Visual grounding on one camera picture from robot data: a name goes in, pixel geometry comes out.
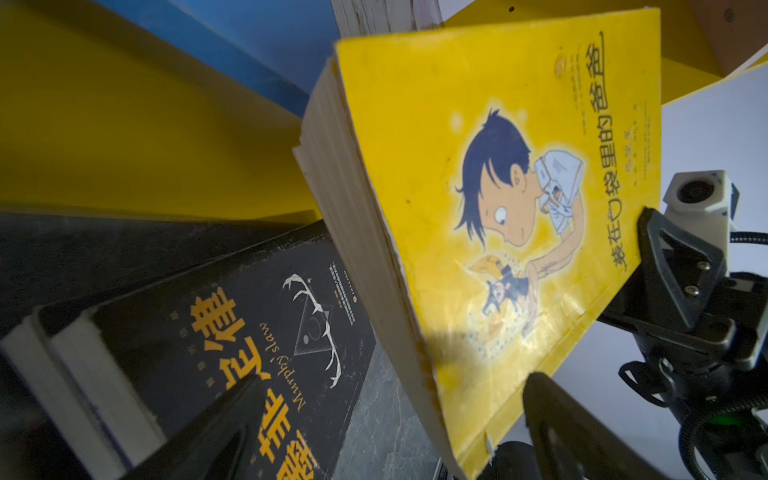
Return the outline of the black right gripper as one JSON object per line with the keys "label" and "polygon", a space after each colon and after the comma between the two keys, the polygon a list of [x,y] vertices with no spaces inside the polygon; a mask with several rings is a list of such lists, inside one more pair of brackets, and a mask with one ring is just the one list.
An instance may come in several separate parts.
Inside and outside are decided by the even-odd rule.
{"label": "black right gripper", "polygon": [[765,395],[767,279],[724,277],[720,248],[655,209],[643,209],[637,229],[643,278],[634,274],[599,317],[642,354],[619,377],[678,420],[707,402]]}

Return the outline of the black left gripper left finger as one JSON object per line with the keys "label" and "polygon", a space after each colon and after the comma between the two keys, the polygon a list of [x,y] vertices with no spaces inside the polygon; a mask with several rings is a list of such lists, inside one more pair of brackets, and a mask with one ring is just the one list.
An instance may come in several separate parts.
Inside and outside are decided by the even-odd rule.
{"label": "black left gripper left finger", "polygon": [[266,388],[240,380],[126,479],[244,479],[256,449]]}

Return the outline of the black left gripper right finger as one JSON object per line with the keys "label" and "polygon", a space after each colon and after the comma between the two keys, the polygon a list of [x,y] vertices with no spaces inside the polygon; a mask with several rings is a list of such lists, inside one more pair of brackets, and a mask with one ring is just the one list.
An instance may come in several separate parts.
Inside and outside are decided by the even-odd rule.
{"label": "black left gripper right finger", "polygon": [[546,374],[529,374],[522,399],[543,478],[631,480],[665,477]]}

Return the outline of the black antler cover book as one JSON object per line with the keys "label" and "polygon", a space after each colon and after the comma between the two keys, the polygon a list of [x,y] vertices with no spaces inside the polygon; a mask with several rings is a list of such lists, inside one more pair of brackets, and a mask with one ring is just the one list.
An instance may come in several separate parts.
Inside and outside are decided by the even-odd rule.
{"label": "black antler cover book", "polygon": [[126,479],[240,380],[266,407],[244,479],[326,479],[375,347],[316,222],[181,273],[50,304],[1,338],[93,479]]}

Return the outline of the purple portrait cover book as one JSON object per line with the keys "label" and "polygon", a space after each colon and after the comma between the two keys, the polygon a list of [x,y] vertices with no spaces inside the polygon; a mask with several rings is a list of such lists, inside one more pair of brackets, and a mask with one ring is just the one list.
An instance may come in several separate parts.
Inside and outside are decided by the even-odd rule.
{"label": "purple portrait cover book", "polygon": [[439,29],[472,0],[331,0],[342,38]]}

